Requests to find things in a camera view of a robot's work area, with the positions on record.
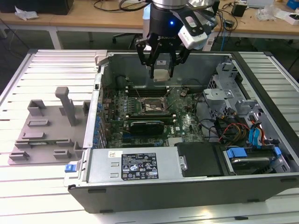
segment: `warning label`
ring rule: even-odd
[[[121,167],[124,181],[159,179],[156,153],[122,154]]]

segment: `black plastic cover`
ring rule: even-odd
[[[228,171],[222,145],[217,142],[183,142],[176,144],[178,155],[186,161],[187,170],[183,177],[225,176]]]

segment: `power connector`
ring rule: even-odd
[[[233,28],[234,24],[235,24],[235,22],[231,21],[231,20],[225,20],[223,23],[224,27],[227,27],[227,28]]]

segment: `blue latch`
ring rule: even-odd
[[[247,157],[247,153],[244,148],[230,148],[226,151],[229,158],[234,157]]]
[[[278,147],[274,147],[274,151],[275,151],[277,156],[281,155],[281,151]]]
[[[66,164],[64,168],[65,173],[74,173],[76,172],[77,165],[76,164]]]

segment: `small sticker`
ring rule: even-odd
[[[157,61],[157,65],[166,65],[166,61]]]
[[[122,151],[109,151],[108,158],[121,158]]]

